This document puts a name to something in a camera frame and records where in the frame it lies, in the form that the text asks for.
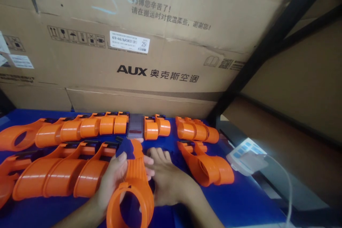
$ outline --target wrist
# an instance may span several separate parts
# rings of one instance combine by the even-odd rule
[[[189,206],[193,203],[198,197],[203,194],[201,187],[194,181],[183,190],[183,195],[181,197],[180,203],[185,206]]]
[[[105,216],[107,212],[107,206],[103,205],[101,200],[99,199],[99,194],[96,192],[93,197],[88,201],[89,204],[95,209],[96,213],[99,215]]]

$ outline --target white label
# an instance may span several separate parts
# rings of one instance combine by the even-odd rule
[[[110,46],[135,52],[148,53],[150,40],[148,38],[110,32]]]
[[[0,54],[0,67],[7,62],[7,59]]]
[[[0,52],[10,53],[10,50],[8,49],[7,43],[1,31],[0,31]]]
[[[17,68],[33,68],[30,59],[25,55],[10,55],[14,65]]]

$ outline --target forearm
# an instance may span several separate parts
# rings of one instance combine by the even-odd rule
[[[224,228],[199,186],[183,203],[189,209],[196,228]]]
[[[95,228],[102,223],[105,217],[106,212],[99,208],[97,194],[95,194],[87,203],[55,224],[53,228]]]

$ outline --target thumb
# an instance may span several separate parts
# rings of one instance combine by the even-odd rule
[[[109,162],[107,169],[110,169],[111,172],[114,172],[115,170],[120,168],[125,163],[126,160],[127,160],[126,152],[121,153],[118,157],[113,156]]]

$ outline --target cardboard flap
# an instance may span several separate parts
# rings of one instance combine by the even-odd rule
[[[286,0],[37,0],[48,14],[251,53]]]

